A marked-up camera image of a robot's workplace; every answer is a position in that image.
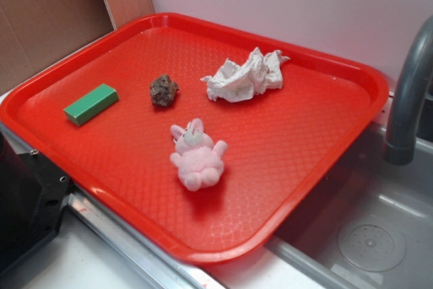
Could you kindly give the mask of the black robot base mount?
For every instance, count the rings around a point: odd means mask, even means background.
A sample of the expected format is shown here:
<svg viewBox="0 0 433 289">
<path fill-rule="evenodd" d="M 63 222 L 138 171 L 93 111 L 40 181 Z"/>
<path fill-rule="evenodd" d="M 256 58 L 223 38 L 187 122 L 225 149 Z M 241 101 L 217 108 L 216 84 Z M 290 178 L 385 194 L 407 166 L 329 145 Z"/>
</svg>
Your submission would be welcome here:
<svg viewBox="0 0 433 289">
<path fill-rule="evenodd" d="M 42 153 L 18 154 L 1 136 L 1 275 L 52 241 L 72 180 Z"/>
</svg>

